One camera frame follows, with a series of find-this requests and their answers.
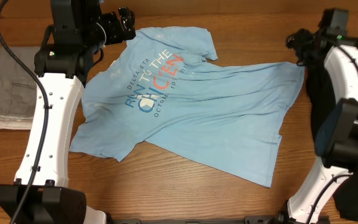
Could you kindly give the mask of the light blue printed t-shirt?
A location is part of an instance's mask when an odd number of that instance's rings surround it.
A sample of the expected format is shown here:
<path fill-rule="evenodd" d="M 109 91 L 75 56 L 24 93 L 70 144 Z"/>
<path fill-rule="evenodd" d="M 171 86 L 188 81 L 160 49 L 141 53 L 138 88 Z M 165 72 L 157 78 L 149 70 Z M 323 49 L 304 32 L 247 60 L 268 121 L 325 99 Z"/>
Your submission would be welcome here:
<path fill-rule="evenodd" d="M 265 187 L 305 71 L 290 62 L 220 67 L 210 32 L 149 27 L 85 87 L 70 149 L 123 160 L 149 142 Z"/>

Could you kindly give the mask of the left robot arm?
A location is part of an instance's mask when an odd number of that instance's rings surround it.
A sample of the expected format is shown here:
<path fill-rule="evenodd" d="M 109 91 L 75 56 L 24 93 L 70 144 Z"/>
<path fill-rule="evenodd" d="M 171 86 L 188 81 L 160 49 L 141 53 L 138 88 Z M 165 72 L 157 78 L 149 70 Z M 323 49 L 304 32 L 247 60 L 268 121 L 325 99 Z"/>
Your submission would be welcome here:
<path fill-rule="evenodd" d="M 97 0 L 52 1 L 51 10 L 53 22 L 29 70 L 37 85 L 29 141 L 13 183 L 0 185 L 0 207 L 12 223 L 108 224 L 109 213 L 68 187 L 68 151 L 93 57 L 133 39 L 135 15 L 127 7 L 102 13 Z"/>

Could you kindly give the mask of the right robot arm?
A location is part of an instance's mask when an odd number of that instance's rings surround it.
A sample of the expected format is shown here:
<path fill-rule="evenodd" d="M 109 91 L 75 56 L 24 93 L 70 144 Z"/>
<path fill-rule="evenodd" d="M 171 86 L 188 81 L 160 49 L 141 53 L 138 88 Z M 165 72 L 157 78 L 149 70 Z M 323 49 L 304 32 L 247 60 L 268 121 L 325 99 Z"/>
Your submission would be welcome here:
<path fill-rule="evenodd" d="M 348 17 L 345 9 L 326 9 L 317 31 L 300 29 L 286 39 L 308 74 L 316 159 L 276 217 L 250 217 L 248 222 L 328 223 L 322 209 L 358 173 L 358 37 L 347 34 Z"/>

